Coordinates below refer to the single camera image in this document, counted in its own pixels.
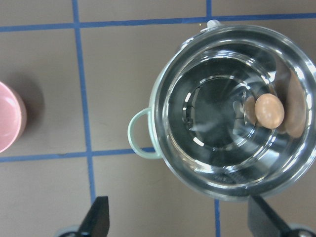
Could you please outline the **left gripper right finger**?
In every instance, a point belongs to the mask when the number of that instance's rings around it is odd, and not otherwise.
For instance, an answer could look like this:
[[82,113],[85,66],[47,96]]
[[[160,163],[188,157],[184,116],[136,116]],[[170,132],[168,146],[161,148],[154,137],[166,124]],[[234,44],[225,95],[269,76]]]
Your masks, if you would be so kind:
[[248,228],[254,237],[286,237],[289,226],[261,196],[248,199]]

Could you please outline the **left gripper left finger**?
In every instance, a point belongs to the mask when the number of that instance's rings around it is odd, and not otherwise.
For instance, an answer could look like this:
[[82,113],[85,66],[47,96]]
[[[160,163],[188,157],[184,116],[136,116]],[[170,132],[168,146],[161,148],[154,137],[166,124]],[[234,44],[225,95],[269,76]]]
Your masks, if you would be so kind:
[[106,237],[109,228],[109,199],[97,197],[79,227],[79,237]]

